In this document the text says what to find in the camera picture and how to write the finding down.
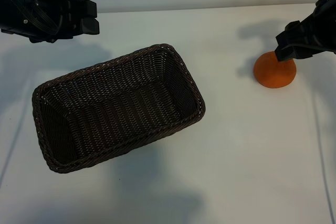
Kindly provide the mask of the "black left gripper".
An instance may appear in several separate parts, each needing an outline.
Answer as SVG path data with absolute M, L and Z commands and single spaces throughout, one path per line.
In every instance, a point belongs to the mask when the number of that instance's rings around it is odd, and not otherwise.
M 72 39 L 81 32 L 87 35 L 100 34 L 97 4 L 90 0 L 27 0 L 30 12 L 28 23 L 33 32 L 26 35 L 32 43 L 54 43 L 58 39 Z

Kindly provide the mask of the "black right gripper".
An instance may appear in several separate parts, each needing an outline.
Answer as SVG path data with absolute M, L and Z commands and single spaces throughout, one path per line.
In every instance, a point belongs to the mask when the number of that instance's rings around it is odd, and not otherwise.
M 290 22 L 276 41 L 278 62 L 335 53 L 335 0 L 318 0 L 311 15 L 302 22 Z

